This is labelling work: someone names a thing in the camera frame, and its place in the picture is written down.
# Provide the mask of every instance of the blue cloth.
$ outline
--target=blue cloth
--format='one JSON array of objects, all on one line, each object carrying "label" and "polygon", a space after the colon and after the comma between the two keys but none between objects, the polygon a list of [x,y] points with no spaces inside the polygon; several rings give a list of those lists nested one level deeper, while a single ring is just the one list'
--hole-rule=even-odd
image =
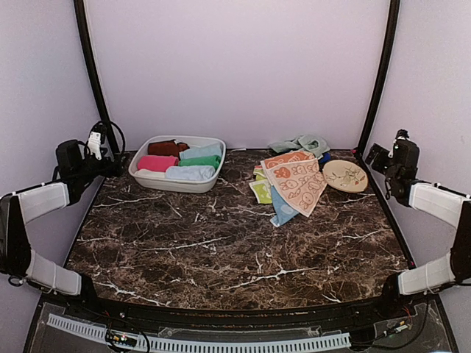
[{"label": "blue cloth", "polygon": [[194,149],[187,149],[180,152],[180,159],[187,160],[189,158],[220,156],[222,157],[221,145],[213,143],[212,145],[204,147],[196,147]]},{"label": "blue cloth", "polygon": [[192,165],[190,167],[170,167],[165,172],[165,178],[178,180],[193,180],[200,182],[210,179],[216,169],[212,165]]},{"label": "blue cloth", "polygon": [[270,219],[270,222],[272,222],[275,227],[284,225],[284,223],[299,213],[283,200],[274,186],[272,186],[272,201],[277,215]]},{"label": "blue cloth", "polygon": [[319,164],[326,163],[330,160],[330,153],[325,153],[324,157],[319,160]]}]

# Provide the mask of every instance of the white arm segment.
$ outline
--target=white arm segment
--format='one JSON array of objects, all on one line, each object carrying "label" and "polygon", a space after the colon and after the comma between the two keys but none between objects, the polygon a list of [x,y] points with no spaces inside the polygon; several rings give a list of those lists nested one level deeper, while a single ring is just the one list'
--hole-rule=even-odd
[{"label": "white arm segment", "polygon": [[[424,182],[412,185],[409,197],[412,208],[433,215],[455,228],[458,227],[464,201],[469,199]],[[438,260],[401,273],[398,278],[400,294],[408,296],[455,282],[450,256],[448,252]]]},{"label": "white arm segment", "polygon": [[404,296],[430,291],[446,283],[455,282],[450,267],[450,253],[413,270],[404,271],[397,280],[399,293]]},{"label": "white arm segment", "polygon": [[[66,207],[69,204],[68,188],[62,182],[44,185],[18,194],[24,223],[47,213]],[[78,296],[82,287],[82,277],[66,270],[40,256],[31,249],[31,263],[26,270],[29,281],[69,296]]]},{"label": "white arm segment", "polygon": [[438,189],[431,184],[418,182],[411,187],[409,205],[415,210],[429,213],[456,228],[461,215],[461,204],[467,200],[469,199]]},{"label": "white arm segment", "polygon": [[82,277],[45,259],[31,249],[31,263],[26,278],[45,288],[51,288],[68,296],[78,296],[82,289]]},{"label": "white arm segment", "polygon": [[25,224],[42,215],[64,208],[70,202],[67,185],[62,182],[24,191],[18,194],[18,198]]}]

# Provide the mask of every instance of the ventilation strip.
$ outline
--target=ventilation strip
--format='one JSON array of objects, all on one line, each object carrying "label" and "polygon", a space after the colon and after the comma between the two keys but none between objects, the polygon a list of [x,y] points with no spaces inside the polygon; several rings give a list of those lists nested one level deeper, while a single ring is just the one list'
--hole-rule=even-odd
[{"label": "ventilation strip", "polygon": [[[86,340],[106,344],[106,327],[101,324],[89,324],[70,318],[49,314],[48,326],[64,332],[71,333]],[[134,335],[128,332],[127,336],[134,338],[138,344],[134,348],[137,352],[146,351],[146,340],[142,335]],[[350,347],[350,334],[329,335],[318,338],[305,338],[302,340],[281,340],[273,342],[250,343],[221,343],[221,342],[197,342],[190,340],[172,340],[147,336],[150,342],[151,352],[171,353],[311,353],[326,352],[333,349]]]}]

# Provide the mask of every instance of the dark red cloth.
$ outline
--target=dark red cloth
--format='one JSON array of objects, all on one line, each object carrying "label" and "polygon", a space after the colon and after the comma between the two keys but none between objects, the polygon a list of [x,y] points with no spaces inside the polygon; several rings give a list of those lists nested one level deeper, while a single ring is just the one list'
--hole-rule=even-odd
[{"label": "dark red cloth", "polygon": [[150,143],[147,153],[154,156],[174,156],[180,158],[180,152],[189,149],[183,142],[175,143],[175,140]]}]

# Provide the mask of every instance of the white plastic basket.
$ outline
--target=white plastic basket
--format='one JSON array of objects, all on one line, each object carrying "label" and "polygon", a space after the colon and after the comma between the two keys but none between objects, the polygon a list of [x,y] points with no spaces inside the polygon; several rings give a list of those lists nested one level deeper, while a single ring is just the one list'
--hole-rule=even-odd
[{"label": "white plastic basket", "polygon": [[[138,171],[139,160],[147,154],[147,146],[153,142],[167,141],[167,140],[178,140],[186,143],[190,148],[193,147],[204,147],[212,145],[214,143],[219,143],[221,145],[222,157],[221,164],[216,170],[216,173],[208,180],[203,180],[199,182],[194,182],[191,180],[175,180],[175,179],[163,179],[163,178],[152,178],[150,176],[139,176],[135,175]],[[140,147],[138,153],[135,154],[134,158],[131,161],[131,164],[128,168],[131,177],[135,179],[140,185],[145,188],[157,189],[157,190],[167,190],[167,191],[177,191],[180,193],[205,193],[211,190],[216,184],[218,179],[219,172],[221,171],[222,165],[224,164],[224,159],[226,157],[226,144],[224,141],[217,138],[198,138],[195,136],[155,136],[154,138],[148,139],[142,147]]]}]

